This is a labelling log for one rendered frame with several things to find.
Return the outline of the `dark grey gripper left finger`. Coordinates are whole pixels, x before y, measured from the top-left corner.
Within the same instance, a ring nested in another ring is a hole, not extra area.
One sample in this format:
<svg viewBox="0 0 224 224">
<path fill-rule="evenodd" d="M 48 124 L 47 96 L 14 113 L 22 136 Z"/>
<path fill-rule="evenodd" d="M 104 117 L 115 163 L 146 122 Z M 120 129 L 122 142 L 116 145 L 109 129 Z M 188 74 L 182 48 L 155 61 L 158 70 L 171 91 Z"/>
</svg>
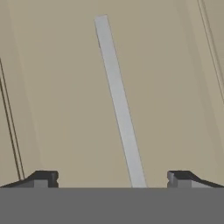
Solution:
<svg viewBox="0 0 224 224">
<path fill-rule="evenodd" d="M 58 178 L 57 171 L 35 171 L 23 180 L 2 185 L 2 188 L 58 188 Z"/>
</svg>

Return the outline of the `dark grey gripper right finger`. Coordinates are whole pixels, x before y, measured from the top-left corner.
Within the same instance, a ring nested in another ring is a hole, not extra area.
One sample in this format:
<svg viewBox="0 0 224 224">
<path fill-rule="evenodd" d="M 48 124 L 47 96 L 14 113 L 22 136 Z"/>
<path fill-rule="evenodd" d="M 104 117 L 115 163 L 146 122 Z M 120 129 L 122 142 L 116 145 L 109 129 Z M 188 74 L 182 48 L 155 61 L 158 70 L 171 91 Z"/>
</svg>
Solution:
<svg viewBox="0 0 224 224">
<path fill-rule="evenodd" d="M 224 188 L 211 181 L 199 178 L 191 171 L 168 171 L 168 188 Z"/>
</svg>

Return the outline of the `beige drawer front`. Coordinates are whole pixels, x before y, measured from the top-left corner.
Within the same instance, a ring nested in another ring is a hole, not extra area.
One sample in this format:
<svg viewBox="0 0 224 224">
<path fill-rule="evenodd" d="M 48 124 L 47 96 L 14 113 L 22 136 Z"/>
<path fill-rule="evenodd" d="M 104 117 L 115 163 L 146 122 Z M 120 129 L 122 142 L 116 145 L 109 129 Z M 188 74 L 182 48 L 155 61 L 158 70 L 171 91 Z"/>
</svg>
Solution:
<svg viewBox="0 0 224 224">
<path fill-rule="evenodd" d="M 21 177 L 128 187 L 95 18 L 107 15 L 146 184 L 188 170 L 224 185 L 224 97 L 202 0 L 0 0 Z"/>
</svg>

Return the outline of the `beige cupboard panel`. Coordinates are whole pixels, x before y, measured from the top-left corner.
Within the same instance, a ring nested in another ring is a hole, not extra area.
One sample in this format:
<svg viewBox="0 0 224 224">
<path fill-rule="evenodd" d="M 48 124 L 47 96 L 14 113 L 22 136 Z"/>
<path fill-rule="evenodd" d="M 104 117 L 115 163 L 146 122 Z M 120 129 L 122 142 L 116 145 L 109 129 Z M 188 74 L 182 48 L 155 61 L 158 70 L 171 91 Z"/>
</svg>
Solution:
<svg viewBox="0 0 224 224">
<path fill-rule="evenodd" d="M 4 65 L 0 58 L 0 186 L 21 179 L 11 103 L 6 85 Z"/>
<path fill-rule="evenodd" d="M 202 0 L 224 97 L 224 0 Z"/>
</svg>

